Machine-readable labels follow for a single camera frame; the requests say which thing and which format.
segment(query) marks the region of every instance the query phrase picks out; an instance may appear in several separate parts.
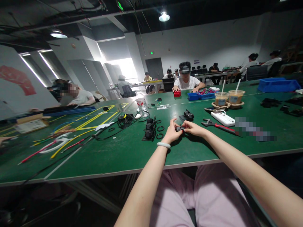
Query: rubber ring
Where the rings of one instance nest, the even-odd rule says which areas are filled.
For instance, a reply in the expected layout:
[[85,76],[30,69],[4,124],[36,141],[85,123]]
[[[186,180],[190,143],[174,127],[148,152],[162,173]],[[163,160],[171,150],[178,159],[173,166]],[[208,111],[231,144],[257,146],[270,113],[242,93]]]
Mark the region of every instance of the rubber ring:
[[164,137],[164,135],[163,135],[162,133],[159,133],[159,134],[157,134],[157,136],[156,136],[157,139],[162,139],[163,137]]
[[159,127],[157,128],[157,130],[158,130],[158,131],[164,131],[164,126],[159,126]]

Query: red wall mural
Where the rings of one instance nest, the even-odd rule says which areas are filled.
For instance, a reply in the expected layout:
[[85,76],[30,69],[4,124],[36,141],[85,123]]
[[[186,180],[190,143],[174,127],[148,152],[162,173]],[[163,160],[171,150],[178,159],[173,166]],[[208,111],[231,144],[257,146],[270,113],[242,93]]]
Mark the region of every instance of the red wall mural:
[[26,96],[36,94],[35,88],[27,75],[13,67],[1,66],[0,78],[19,85]]

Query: gray door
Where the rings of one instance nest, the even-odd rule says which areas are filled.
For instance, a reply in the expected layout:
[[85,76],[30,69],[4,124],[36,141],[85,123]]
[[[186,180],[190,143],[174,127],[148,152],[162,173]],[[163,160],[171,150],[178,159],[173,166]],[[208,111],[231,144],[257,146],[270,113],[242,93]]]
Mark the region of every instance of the gray door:
[[162,79],[164,77],[161,58],[147,59],[145,62],[149,75],[153,79]]

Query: red box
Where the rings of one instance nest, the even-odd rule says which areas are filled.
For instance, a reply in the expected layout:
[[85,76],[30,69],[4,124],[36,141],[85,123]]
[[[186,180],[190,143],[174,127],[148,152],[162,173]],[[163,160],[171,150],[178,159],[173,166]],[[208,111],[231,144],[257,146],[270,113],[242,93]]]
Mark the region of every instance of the red box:
[[174,97],[180,97],[181,91],[174,91]]

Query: iced drink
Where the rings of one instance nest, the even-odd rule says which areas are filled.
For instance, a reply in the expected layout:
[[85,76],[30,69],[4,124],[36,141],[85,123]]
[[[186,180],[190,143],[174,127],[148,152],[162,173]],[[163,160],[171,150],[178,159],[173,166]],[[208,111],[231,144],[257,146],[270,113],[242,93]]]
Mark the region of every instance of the iced drink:
[[225,106],[227,100],[228,100],[228,93],[227,92],[216,92],[216,101],[215,104],[216,106]]
[[231,90],[229,93],[229,103],[230,104],[239,104],[242,100],[242,97],[245,93],[245,91],[242,90]]

